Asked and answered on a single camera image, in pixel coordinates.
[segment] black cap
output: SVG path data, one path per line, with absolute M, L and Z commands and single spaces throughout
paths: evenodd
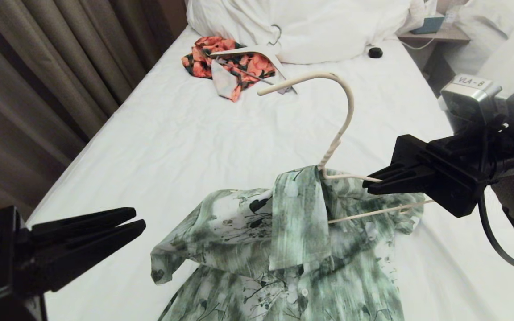
M 368 56 L 370 58 L 379 58 L 379 57 L 382 57 L 384 53 L 382 53 L 382 49 L 380 49 L 379 47 L 374 47 L 374 48 L 370 48 L 370 50 L 368 51 Z

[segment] beige curtain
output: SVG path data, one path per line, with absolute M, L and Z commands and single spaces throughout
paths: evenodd
M 27 217 L 153 67 L 174 40 L 163 8 L 0 1 L 0 207 Z

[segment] coat hanger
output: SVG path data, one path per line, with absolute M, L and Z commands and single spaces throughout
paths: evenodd
M 288 80 L 280 82 L 276 85 L 269 86 L 265 89 L 261 89 L 257 92 L 257 95 L 259 95 L 259 96 L 267 95 L 269 93 L 273 93 L 274 91 L 278 91 L 278 90 L 284 89 L 286 87 L 291 87 L 298 83 L 305 82 L 310 79 L 316 79 L 316 78 L 330 79 L 330 80 L 337 82 L 340 85 L 340 87 L 342 87 L 342 89 L 344 89 L 344 93 L 346 94 L 346 98 L 348 99 L 348 112 L 346 114 L 344 124 L 342 125 L 340 130 L 338 130 L 336 136 L 334 137 L 334 139 L 332 140 L 332 142 L 330 144 L 330 147 L 328 148 L 327 152 L 324 154 L 323 158 L 320 160 L 320 162 L 318 164 L 318 169 L 322 172 L 323 178 L 324 179 L 358 178 L 358 179 L 362 179 L 364 181 L 373 181 L 375 183 L 379 183 L 381 181 L 381 179 L 377 179 L 377 178 L 373 178 L 373 177 L 366 177 L 366 176 L 353 175 L 353 174 L 341 174 L 341 175 L 328 175 L 327 174 L 326 164 L 327 164 L 328 160 L 331 158 L 331 156 L 334 154 L 334 151 L 336 150 L 336 148 L 340 145 L 340 139 L 341 139 L 342 135 L 344 134 L 344 132 L 346 132 L 348 126 L 350 125 L 350 121 L 352 120 L 352 115 L 354 114 L 354 95 L 352 94 L 352 90 L 350 89 L 349 85 L 341 77 L 338 77 L 337 75 L 335 75 L 333 73 L 317 73 L 317 72 L 308 73 L 305 75 L 301 75 L 300 77 L 296 77 L 294 79 L 288 79 Z M 373 211 L 373 212 L 369 212 L 369 213 L 354 215 L 352 217 L 335 219 L 332 221 L 328 221 L 328 223 L 333 224 L 333 223 L 342 222 L 342 221 L 349 221 L 349 220 L 353 220 L 353 219 L 357 219 L 357 218 L 361 218 L 361 217 L 367 217 L 367 216 L 371 216 L 371 215 L 377 215 L 377 214 L 387 213 L 387 212 L 396 211 L 396 210 L 403 210 L 403 209 L 411 210 L 412 207 L 424 205 L 427 203 L 433 203 L 433 202 L 434 202 L 433 200 L 428 200 L 428 201 L 419 202 L 419 203 L 396 206 L 396 207 L 391 207 L 389 209 L 383 209 L 383 210 L 379 210 L 379 211 Z

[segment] tissue box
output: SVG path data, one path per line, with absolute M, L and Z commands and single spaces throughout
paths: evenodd
M 418 29 L 410 31 L 412 34 L 434 34 L 439 31 L 439 27 L 444 20 L 443 14 L 436 14 L 435 16 L 427 16 L 424 18 L 424 25 Z

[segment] clothing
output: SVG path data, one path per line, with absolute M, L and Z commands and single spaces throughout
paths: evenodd
M 151 253 L 157 284 L 185 259 L 202 264 L 160 320 L 401 321 L 394 234 L 411 233 L 423 207 L 328 220 L 423 199 L 370 195 L 316 166 L 282 173 L 273 189 L 211 193 Z
M 202 37 L 195 42 L 195 45 L 191 48 L 191 53 L 182 57 L 182 65 L 194 77 L 212 79 L 211 63 L 214 59 L 210 57 L 210 54 L 242 47 L 245 47 L 245 45 L 240 45 L 231 39 Z M 234 102 L 239 99 L 241 90 L 245 90 L 259 81 L 255 77 L 239 72 L 239 69 L 260 78 L 275 75 L 273 64 L 259 53 L 246 53 L 220 58 L 225 60 L 223 67 L 237 77 L 237 86 L 230 95 L 230 99 Z

